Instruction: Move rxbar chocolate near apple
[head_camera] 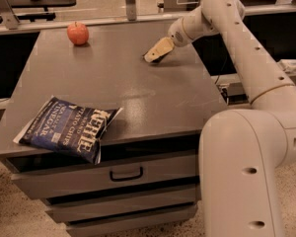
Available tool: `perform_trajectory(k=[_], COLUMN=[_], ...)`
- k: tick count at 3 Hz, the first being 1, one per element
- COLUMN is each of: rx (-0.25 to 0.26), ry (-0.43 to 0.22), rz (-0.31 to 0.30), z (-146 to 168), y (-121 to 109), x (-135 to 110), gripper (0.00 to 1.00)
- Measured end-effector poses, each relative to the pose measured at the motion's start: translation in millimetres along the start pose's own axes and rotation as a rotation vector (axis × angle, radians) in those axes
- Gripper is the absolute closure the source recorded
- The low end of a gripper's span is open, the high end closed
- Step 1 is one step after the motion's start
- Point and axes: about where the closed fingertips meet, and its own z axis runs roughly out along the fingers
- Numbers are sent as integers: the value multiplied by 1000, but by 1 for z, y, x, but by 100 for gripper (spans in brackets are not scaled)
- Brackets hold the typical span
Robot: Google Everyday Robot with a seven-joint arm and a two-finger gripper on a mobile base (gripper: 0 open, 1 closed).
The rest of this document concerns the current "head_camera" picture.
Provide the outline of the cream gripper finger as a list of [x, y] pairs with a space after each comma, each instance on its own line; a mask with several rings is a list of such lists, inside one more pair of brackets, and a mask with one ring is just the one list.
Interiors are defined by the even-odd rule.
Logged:
[[174, 50], [174, 47], [175, 45], [171, 38], [161, 38], [144, 54], [143, 58], [146, 62], [151, 63], [154, 59], [164, 54], [169, 54]]

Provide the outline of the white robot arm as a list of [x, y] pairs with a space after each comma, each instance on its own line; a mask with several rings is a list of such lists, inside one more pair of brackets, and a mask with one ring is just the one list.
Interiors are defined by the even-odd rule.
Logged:
[[239, 0], [201, 0], [144, 58], [222, 37], [249, 101], [211, 117], [199, 142], [206, 237], [285, 237], [274, 170], [296, 161], [296, 85], [244, 25]]

